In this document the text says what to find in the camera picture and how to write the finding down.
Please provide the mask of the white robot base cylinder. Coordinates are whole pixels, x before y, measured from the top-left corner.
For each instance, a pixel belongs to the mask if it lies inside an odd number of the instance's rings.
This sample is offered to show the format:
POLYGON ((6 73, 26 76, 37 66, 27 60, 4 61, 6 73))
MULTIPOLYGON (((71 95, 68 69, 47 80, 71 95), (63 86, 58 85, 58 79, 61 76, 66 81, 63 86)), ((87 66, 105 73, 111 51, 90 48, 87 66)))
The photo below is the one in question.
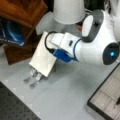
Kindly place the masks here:
POLYGON ((54 0, 54 19, 62 24, 75 24, 85 17, 84 0, 54 0))

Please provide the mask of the blue white gripper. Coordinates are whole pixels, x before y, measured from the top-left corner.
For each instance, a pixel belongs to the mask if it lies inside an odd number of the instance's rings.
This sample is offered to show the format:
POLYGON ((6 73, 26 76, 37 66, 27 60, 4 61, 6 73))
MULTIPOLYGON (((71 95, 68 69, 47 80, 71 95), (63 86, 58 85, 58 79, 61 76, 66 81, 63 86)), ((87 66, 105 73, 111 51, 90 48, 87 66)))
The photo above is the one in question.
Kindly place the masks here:
POLYGON ((78 61, 75 50, 79 42, 79 37, 68 32, 57 33, 52 31, 46 35, 44 45, 54 57, 68 63, 71 60, 78 61))

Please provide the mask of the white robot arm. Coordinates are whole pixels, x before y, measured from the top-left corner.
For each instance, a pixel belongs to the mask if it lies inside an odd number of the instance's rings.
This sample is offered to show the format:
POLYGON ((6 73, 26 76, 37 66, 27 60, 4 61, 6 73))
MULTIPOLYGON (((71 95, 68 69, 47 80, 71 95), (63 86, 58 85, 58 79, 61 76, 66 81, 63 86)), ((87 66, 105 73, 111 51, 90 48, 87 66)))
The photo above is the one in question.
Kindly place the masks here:
POLYGON ((119 56, 110 15, 94 10, 82 24, 81 36, 51 31, 45 37, 46 49, 64 62, 80 61, 97 65, 110 65, 119 56))

